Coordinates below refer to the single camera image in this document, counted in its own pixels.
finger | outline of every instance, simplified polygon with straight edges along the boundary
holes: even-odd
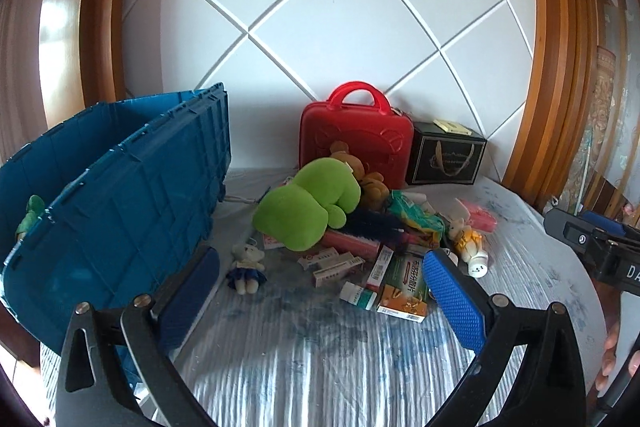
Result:
[[[608,377],[605,377],[602,373],[599,373],[598,376],[596,377],[596,382],[595,382],[596,389],[598,391],[602,391],[605,388],[608,381],[609,381]]]
[[[614,367],[616,367],[616,357],[605,353],[605,356],[602,359],[602,375],[604,377],[608,377]]]
[[[609,360],[609,359],[615,359],[616,358],[616,348],[612,347],[611,349],[607,349],[603,356],[602,356],[602,363],[605,362],[605,360]]]
[[[618,337],[619,336],[620,336],[620,322],[616,322],[611,327],[611,330],[609,331],[609,334],[607,335],[607,340],[604,341],[604,348],[605,349],[612,349],[613,347],[616,347],[616,344],[618,343]]]
[[[638,366],[640,365],[640,351],[636,351],[634,355],[631,357],[629,362],[629,373],[631,376],[636,374],[638,370]]]

brown teddy bear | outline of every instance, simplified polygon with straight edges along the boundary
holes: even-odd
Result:
[[[356,178],[362,189],[360,206],[369,210],[380,210],[389,196],[389,189],[384,184],[383,175],[379,172],[365,174],[362,162],[356,156],[349,154],[349,146],[345,142],[332,143],[330,151],[331,158],[336,158],[351,167],[353,177]]]

white cord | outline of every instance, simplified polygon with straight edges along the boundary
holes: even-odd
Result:
[[[582,183],[580,184],[580,192],[578,193],[578,200],[575,202],[574,216],[578,215],[578,211],[582,207],[582,196],[584,195],[584,186],[587,183],[587,171],[589,170],[589,163],[591,162],[591,143],[593,141],[593,129],[591,129],[591,138],[589,145],[587,146],[587,161],[584,163],[584,172],[582,173]]]
[[[244,204],[257,204],[258,200],[249,200],[247,198],[241,198],[240,196],[225,196],[225,201],[228,203],[244,203]]]

white bedsheet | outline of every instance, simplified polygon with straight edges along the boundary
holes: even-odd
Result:
[[[227,194],[259,197],[287,174],[230,172]],[[485,241],[490,269],[479,282],[489,295],[504,293],[523,307],[563,302],[590,388],[606,332],[593,285],[572,250],[547,237],[540,216],[519,197],[486,178],[412,190],[427,194],[435,208],[461,197],[494,214],[498,226]],[[222,203],[214,214],[210,243],[221,253],[221,277],[231,245],[251,232],[251,214],[236,203]],[[425,425],[473,359],[443,313],[431,305],[418,325],[357,309],[338,299],[339,282],[313,288],[295,258],[268,252],[268,283],[254,296],[238,296],[222,280],[212,292],[175,357],[196,399],[221,427]],[[498,414],[523,353],[514,350],[481,423]]]

gift bag handle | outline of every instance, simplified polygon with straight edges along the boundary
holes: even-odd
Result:
[[[475,151],[476,151],[475,144],[471,144],[471,150],[469,151],[469,156],[466,157],[462,165],[458,169],[455,169],[453,172],[447,172],[447,169],[444,166],[444,160],[442,158],[442,143],[440,142],[440,140],[438,140],[438,143],[436,143],[436,155],[435,155],[437,168],[445,176],[448,176],[449,178],[453,176],[457,176],[458,174],[460,174],[460,172],[462,172],[464,169],[466,169],[469,166],[469,163],[471,163],[471,158],[473,158]]]
[[[344,97],[353,91],[365,90],[371,93],[373,96],[373,107],[380,111],[381,114],[388,115],[393,114],[393,110],[391,109],[391,105],[389,101],[386,99],[386,96],[375,87],[367,84],[366,82],[361,82],[359,80],[355,80],[354,82],[347,82],[338,86],[334,89],[334,92],[329,95],[328,106],[329,109],[340,109],[342,108],[342,102],[344,101]]]

